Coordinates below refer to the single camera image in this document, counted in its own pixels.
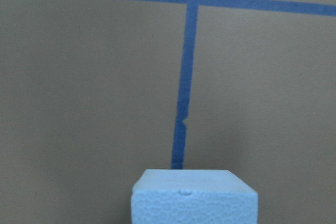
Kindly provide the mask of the blue tape grid lines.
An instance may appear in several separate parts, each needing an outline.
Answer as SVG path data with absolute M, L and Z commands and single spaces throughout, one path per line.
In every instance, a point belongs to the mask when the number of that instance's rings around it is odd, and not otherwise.
M 183 51 L 178 85 L 176 117 L 171 155 L 171 169 L 183 169 L 188 118 L 194 49 L 197 32 L 198 10 L 200 6 L 250 9 L 267 12 L 296 13 L 317 16 L 335 16 L 335 5 L 284 1 L 284 0 L 133 0 L 147 2 L 162 2 L 169 4 L 184 4 L 186 6 Z

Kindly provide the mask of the brown paper table cover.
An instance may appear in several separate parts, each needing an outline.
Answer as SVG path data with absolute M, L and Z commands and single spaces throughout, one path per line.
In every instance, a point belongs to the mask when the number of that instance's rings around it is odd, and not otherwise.
M 1 0 L 1 223 L 130 223 L 170 167 L 186 4 Z M 335 223 L 335 18 L 200 6 L 185 169 L 259 223 Z

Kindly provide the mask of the light blue foam block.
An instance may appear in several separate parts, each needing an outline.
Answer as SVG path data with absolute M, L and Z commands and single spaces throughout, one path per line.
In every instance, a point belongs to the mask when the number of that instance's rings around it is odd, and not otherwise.
M 147 169 L 134 184 L 132 223 L 257 223 L 258 194 L 228 170 Z

